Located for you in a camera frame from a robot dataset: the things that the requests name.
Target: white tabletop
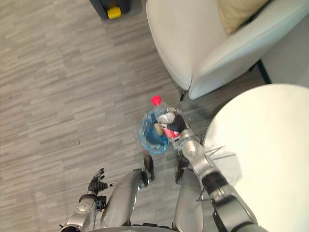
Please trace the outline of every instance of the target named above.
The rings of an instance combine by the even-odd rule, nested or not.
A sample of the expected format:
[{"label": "white tabletop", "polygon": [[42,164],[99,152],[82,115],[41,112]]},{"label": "white tabletop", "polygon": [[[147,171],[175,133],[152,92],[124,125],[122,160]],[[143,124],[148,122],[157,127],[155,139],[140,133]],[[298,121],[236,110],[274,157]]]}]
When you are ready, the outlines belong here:
[{"label": "white tabletop", "polygon": [[[237,96],[205,136],[205,150],[221,146],[221,152],[236,154],[241,177],[235,189],[262,227],[309,231],[308,88],[266,85]],[[227,160],[226,167],[237,169]]]}]

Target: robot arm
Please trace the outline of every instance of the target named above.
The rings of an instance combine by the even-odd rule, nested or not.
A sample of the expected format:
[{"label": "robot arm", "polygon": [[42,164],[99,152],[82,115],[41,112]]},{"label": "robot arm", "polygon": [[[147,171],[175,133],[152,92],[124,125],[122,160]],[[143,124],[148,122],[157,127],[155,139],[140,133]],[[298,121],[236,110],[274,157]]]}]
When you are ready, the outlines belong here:
[{"label": "robot arm", "polygon": [[213,218],[219,232],[266,232],[257,225],[251,209],[227,182],[211,158],[205,154],[199,139],[184,122],[179,111],[173,109],[173,112],[176,114],[175,118],[178,118],[176,123],[178,127],[175,128],[175,125],[172,127],[164,125],[164,127],[181,133],[178,140],[172,141],[174,148],[189,160],[208,193],[214,207]]}]

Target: blue plastic bag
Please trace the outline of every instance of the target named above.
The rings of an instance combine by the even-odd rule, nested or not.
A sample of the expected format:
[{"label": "blue plastic bag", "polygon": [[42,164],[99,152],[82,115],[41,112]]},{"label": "blue plastic bag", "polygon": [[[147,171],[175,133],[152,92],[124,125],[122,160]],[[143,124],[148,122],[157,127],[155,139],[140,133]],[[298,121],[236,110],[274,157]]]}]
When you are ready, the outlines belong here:
[{"label": "blue plastic bag", "polygon": [[151,154],[162,154],[168,148],[169,140],[166,135],[160,136],[154,128],[154,123],[157,123],[155,110],[157,109],[144,115],[140,125],[139,142]]}]

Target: robotic hand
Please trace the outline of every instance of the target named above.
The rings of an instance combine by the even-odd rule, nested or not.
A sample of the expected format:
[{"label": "robotic hand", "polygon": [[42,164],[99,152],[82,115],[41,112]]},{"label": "robotic hand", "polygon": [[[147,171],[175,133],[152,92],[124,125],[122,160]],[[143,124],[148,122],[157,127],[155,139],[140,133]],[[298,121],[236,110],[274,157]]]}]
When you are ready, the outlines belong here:
[{"label": "robotic hand", "polygon": [[98,196],[98,193],[107,189],[108,185],[101,182],[105,177],[104,168],[100,169],[88,186],[88,193],[81,196],[75,212],[69,218],[65,226],[61,226],[60,232],[85,232],[94,226],[97,211],[106,206],[106,196]]},{"label": "robotic hand", "polygon": [[[180,111],[175,108],[167,109],[167,113],[161,118],[173,118],[170,121],[158,121],[174,148],[189,160],[208,193],[214,207],[213,218],[219,232],[266,232],[257,225],[257,220],[248,205],[204,152],[200,140],[185,122]],[[169,136],[171,134],[179,136],[172,138]]]}]

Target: white armchair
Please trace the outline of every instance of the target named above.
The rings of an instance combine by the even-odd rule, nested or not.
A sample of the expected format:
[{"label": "white armchair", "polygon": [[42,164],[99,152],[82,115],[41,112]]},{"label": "white armchair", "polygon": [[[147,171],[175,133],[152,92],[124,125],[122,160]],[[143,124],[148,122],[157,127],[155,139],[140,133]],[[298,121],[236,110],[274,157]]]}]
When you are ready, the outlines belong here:
[{"label": "white armchair", "polygon": [[272,83],[309,88],[309,15],[276,43],[262,62]]},{"label": "white armchair", "polygon": [[147,18],[172,79],[196,99],[246,72],[309,13],[309,0],[273,0],[227,35],[216,0],[148,0]]}]

